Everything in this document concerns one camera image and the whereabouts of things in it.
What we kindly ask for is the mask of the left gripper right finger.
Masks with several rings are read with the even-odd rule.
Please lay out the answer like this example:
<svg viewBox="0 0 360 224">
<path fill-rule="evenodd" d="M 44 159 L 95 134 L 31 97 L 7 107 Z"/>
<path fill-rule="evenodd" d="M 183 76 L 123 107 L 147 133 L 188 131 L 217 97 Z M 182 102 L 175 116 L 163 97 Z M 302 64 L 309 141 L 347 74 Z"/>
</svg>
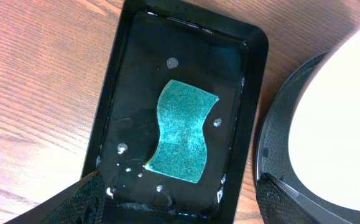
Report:
<svg viewBox="0 0 360 224">
<path fill-rule="evenodd" d="M 256 199 L 264 223 L 320 223 L 311 213 L 311 207 L 316 203 L 281 183 L 281 180 L 268 173 L 261 174 L 257 181 Z"/>
</svg>

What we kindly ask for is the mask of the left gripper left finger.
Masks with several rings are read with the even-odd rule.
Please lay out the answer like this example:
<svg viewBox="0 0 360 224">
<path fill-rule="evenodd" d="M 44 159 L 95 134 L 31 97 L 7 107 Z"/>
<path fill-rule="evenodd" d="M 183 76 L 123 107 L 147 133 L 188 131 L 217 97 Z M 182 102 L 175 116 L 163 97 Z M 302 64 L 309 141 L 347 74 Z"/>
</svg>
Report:
<svg viewBox="0 0 360 224">
<path fill-rule="evenodd" d="M 59 194 L 6 223 L 101 223 L 104 203 L 104 180 L 99 172 L 94 171 Z"/>
</svg>

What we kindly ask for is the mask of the white plate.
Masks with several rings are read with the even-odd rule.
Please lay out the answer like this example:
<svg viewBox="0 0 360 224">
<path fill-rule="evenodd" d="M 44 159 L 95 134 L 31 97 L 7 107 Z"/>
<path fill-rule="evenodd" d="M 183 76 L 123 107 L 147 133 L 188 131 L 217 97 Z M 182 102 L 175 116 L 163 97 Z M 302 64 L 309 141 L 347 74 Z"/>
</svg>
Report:
<svg viewBox="0 0 360 224">
<path fill-rule="evenodd" d="M 307 85 L 292 118 L 288 150 L 308 190 L 360 211 L 360 30 Z"/>
</svg>

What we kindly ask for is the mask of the green yellow sponge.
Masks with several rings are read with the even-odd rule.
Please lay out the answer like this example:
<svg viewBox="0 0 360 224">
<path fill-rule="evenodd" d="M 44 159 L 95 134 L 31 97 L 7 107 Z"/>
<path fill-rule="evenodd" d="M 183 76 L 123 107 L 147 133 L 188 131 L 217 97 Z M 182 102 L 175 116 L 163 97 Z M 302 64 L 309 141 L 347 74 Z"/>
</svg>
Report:
<svg viewBox="0 0 360 224">
<path fill-rule="evenodd" d="M 157 103 L 159 140 L 145 164 L 151 172 L 196 184 L 207 162 L 203 125 L 219 97 L 195 86 L 170 80 Z"/>
</svg>

